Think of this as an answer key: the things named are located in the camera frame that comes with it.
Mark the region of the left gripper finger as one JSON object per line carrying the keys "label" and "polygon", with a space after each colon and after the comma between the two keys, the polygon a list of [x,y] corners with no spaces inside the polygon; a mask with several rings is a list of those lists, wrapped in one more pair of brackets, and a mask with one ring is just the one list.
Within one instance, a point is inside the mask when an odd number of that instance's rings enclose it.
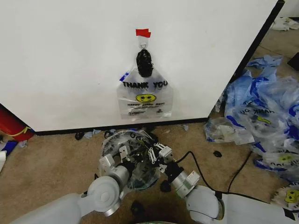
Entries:
{"label": "left gripper finger", "polygon": [[130,161],[134,164],[143,162],[143,154],[141,150],[135,150],[133,152],[131,152],[130,156]]}

